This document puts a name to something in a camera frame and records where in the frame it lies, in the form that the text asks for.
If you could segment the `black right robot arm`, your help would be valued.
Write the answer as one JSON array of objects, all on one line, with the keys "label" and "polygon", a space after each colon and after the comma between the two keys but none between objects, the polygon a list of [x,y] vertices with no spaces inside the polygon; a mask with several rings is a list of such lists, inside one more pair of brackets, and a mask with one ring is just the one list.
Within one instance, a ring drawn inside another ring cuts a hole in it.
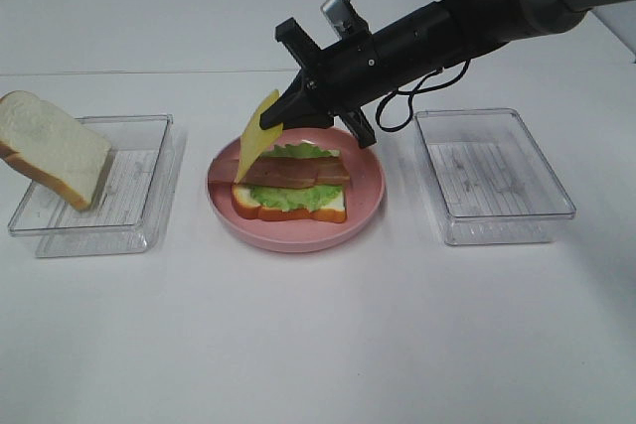
[{"label": "black right robot arm", "polygon": [[276,27],[300,70],[259,126],[328,128],[341,120],[361,147],[371,146],[380,122],[365,117],[366,104],[413,99],[448,68],[466,71],[510,42],[569,31],[590,9],[626,1],[434,0],[372,32],[350,0],[327,0],[322,10],[338,35],[330,47],[318,47],[294,20]]}]

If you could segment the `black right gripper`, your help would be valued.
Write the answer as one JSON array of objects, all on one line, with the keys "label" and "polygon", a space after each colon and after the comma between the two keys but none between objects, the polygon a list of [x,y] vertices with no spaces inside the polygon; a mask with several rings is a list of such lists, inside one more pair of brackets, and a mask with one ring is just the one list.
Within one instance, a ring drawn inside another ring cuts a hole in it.
[{"label": "black right gripper", "polygon": [[261,127],[332,127],[340,118],[361,148],[376,142],[362,112],[369,102],[441,67],[455,56],[455,22],[430,3],[383,29],[321,49],[293,18],[275,39],[300,65],[283,94],[260,117]]}]

